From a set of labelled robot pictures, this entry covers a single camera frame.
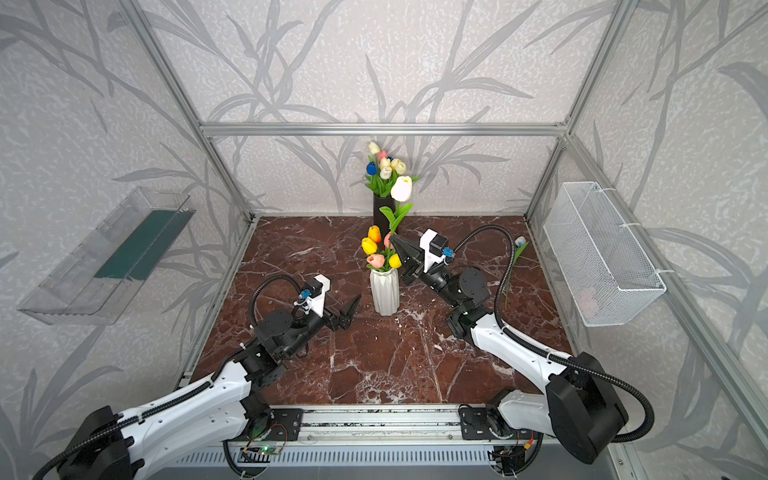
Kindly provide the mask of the bunch of remaining tulips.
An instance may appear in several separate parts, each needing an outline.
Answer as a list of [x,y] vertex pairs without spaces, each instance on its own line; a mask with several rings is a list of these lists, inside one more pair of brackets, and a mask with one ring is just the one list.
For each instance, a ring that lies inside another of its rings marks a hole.
[[395,200],[396,210],[392,212],[389,207],[382,207],[381,212],[389,220],[390,232],[382,237],[379,228],[373,223],[367,236],[361,240],[361,248],[367,255],[366,262],[370,270],[386,272],[390,269],[397,270],[402,266],[391,245],[391,235],[396,233],[399,225],[413,208],[413,204],[406,203],[406,200],[412,196],[415,181],[414,177],[400,176],[389,190],[390,197]]

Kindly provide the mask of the white ribbed vase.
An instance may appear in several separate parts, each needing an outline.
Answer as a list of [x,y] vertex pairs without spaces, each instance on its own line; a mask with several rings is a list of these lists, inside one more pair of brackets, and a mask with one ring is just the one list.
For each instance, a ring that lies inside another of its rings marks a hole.
[[400,303],[399,276],[396,269],[370,271],[371,292],[375,311],[381,316],[394,315]]

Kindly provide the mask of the black cylindrical vase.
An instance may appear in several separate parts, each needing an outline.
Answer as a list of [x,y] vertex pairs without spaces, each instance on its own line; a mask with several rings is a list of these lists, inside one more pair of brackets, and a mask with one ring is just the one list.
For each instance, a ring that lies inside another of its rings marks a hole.
[[389,220],[381,212],[382,207],[389,207],[392,212],[396,210],[395,200],[390,196],[381,197],[373,194],[373,223],[380,230],[381,236],[385,237],[389,232]]

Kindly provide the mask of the pale yellow tulip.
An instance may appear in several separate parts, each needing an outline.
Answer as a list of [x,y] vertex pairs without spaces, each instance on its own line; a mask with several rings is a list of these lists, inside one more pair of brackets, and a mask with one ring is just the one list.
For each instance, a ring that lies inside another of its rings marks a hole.
[[389,180],[392,176],[392,167],[390,158],[382,158],[379,161],[379,176],[383,180]]

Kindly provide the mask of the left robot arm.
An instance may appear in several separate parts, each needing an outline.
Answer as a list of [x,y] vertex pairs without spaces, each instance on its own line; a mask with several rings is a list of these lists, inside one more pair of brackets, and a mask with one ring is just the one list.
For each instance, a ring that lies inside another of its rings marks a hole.
[[323,328],[350,326],[360,303],[338,311],[323,296],[289,310],[274,310],[254,327],[249,342],[212,374],[143,406],[89,414],[53,467],[61,479],[145,479],[170,463],[217,441],[233,440],[271,425],[262,391],[285,372]]

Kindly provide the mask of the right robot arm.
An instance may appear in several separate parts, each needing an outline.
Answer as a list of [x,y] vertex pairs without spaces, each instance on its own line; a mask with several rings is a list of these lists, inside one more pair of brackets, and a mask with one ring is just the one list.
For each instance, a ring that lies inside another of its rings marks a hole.
[[451,306],[448,324],[455,337],[502,360],[537,388],[535,394],[515,390],[494,400],[490,410],[501,435],[532,430],[553,436],[585,464],[618,440],[628,422],[616,392],[622,383],[594,357],[572,357],[506,323],[500,306],[487,304],[491,292],[485,273],[477,268],[452,273],[454,253],[435,231],[417,243],[400,235],[391,236],[390,243],[402,263],[403,280],[422,281]]

